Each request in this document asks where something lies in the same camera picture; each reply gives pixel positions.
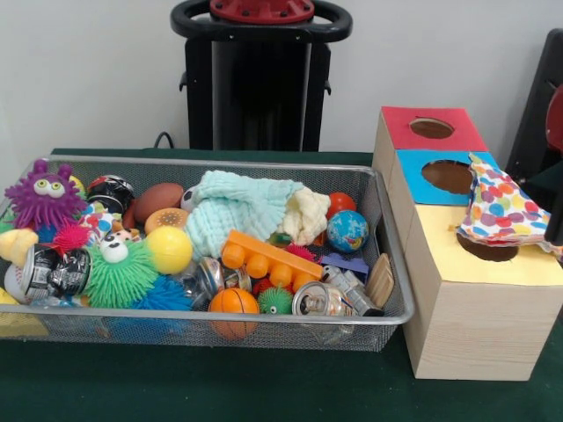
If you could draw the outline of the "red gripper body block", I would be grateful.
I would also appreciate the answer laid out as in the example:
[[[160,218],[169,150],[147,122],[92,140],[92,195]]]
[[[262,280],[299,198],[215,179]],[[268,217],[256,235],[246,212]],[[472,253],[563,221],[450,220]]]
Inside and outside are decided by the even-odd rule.
[[[563,152],[563,86],[553,93],[545,117],[545,136],[550,149]]]

